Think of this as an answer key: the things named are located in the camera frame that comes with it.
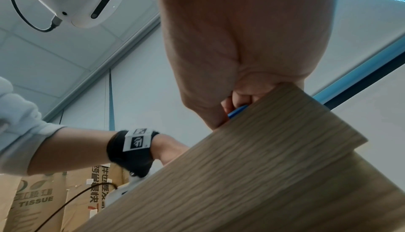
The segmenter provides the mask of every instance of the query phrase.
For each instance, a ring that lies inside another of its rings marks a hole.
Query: ceiling
[[[37,0],[16,0],[33,25],[47,28],[53,14]],[[156,0],[123,0],[102,25],[79,29],[62,23],[41,33],[0,2],[0,76],[46,114],[158,14]]]

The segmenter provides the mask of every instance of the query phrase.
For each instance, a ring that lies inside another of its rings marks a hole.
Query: wristband
[[[153,137],[159,133],[151,129],[120,131],[107,145],[111,162],[128,170],[132,176],[145,177],[154,161],[151,154]]]

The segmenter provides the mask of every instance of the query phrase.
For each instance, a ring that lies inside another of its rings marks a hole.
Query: ceiling trim
[[[83,82],[75,87],[66,97],[64,97],[53,109],[44,117],[44,121],[50,121],[67,105],[69,105],[82,92],[89,88],[96,80],[103,76],[112,66],[123,60],[128,53],[136,48],[148,35],[160,24],[160,15],[155,15],[146,25],[144,25],[136,34],[126,41],[118,50],[116,50],[105,62],[94,70]]]

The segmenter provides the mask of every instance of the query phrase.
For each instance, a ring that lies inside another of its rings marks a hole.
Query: black cable
[[[54,19],[52,20],[51,26],[50,26],[49,28],[47,28],[47,29],[37,28],[36,26],[32,25],[32,24],[24,17],[24,15],[22,15],[22,13],[20,12],[20,9],[18,9],[18,6],[17,6],[17,4],[16,4],[16,0],[10,0],[10,1],[11,1],[12,5],[13,5],[14,9],[15,9],[16,12],[18,13],[18,15],[21,17],[21,19],[22,19],[25,23],[27,23],[30,27],[32,27],[32,28],[35,29],[35,30],[38,30],[39,32],[43,32],[43,33],[50,32],[50,31],[52,31],[54,28],[56,28],[57,26],[59,26],[59,25],[60,25],[60,22],[62,22],[58,17],[54,17]]]
[[[118,189],[118,186],[111,182],[102,182],[102,183],[97,183],[97,184],[92,185],[91,187],[83,190],[82,192],[80,192],[76,196],[74,196],[72,199],[67,201],[64,205],[61,206],[61,208],[57,209],[56,212],[54,212],[49,218],[47,218],[34,232],[38,232],[51,218],[53,218],[53,216],[55,216],[58,212],[60,212],[63,208],[65,208],[65,206],[67,206],[69,203],[71,203],[74,199],[79,197],[81,194],[91,190],[92,188],[95,188],[95,187],[98,187],[101,185],[112,185],[114,187],[114,189]]]

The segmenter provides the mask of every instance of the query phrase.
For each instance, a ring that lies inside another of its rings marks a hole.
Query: human arm
[[[46,123],[37,106],[0,77],[0,173],[33,175],[108,163],[106,147],[115,134]],[[187,149],[163,134],[151,144],[152,157],[164,165]]]
[[[158,0],[185,106],[211,128],[321,59],[337,0]]]

